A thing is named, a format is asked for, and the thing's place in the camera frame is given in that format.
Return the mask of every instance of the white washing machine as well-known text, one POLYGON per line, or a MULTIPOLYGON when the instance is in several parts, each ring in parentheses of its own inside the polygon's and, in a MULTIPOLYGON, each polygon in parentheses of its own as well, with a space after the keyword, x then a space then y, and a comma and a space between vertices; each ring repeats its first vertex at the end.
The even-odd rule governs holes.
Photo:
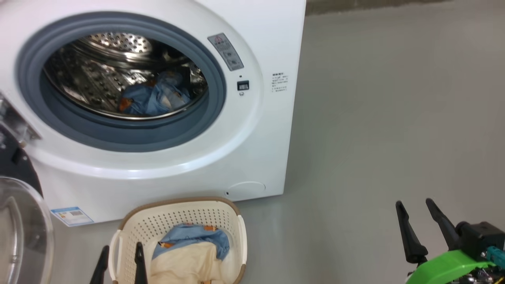
POLYGON ((52 213, 75 226, 158 200, 282 194, 304 12, 305 0, 0 1, 0 114, 52 213))

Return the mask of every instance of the gray floor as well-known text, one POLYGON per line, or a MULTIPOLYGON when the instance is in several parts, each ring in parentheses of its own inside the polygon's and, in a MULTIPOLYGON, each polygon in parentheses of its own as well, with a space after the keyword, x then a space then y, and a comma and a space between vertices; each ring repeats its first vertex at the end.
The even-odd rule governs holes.
MULTIPOLYGON (((505 228, 505 2, 441 3, 306 19, 285 194, 238 203, 243 283, 402 283, 394 203, 429 257, 424 205, 505 228)), ((88 283, 118 222, 55 221, 53 284, 88 283)))

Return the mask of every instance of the blue garment in drum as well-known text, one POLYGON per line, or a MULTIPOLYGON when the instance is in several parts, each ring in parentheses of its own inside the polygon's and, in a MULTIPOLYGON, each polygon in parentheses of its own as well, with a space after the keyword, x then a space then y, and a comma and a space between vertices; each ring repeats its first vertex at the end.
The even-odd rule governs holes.
POLYGON ((179 224, 173 227, 156 245, 153 259, 160 254, 188 245, 210 242, 216 245, 216 258, 223 260, 230 250, 225 232, 212 226, 179 224))
POLYGON ((138 84, 127 87, 121 100, 131 100, 123 113, 142 116, 158 116, 185 106, 191 101, 185 88, 177 88, 182 82, 182 75, 174 71, 158 75, 154 87, 138 84))

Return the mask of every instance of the beige cloth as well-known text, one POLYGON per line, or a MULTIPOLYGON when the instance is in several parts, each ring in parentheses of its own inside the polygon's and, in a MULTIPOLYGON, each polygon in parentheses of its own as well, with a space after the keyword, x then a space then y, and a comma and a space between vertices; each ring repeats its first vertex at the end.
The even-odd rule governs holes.
POLYGON ((160 254, 151 262, 149 284, 200 284, 221 280, 221 260, 209 242, 192 244, 160 254))

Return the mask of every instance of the white plastic basket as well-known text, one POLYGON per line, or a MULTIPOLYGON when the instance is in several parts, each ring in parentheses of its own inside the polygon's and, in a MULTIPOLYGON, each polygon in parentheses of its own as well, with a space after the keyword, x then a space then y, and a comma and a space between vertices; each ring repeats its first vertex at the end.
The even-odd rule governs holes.
POLYGON ((247 234, 238 208, 224 198, 186 198, 147 204, 128 213, 110 245, 109 273, 114 284, 134 284, 137 242, 144 247, 149 281, 151 256, 156 243, 175 225, 193 223, 215 226, 228 235, 230 251, 222 263, 226 284, 238 284, 247 261, 247 234), (116 257, 116 246, 119 246, 116 257))

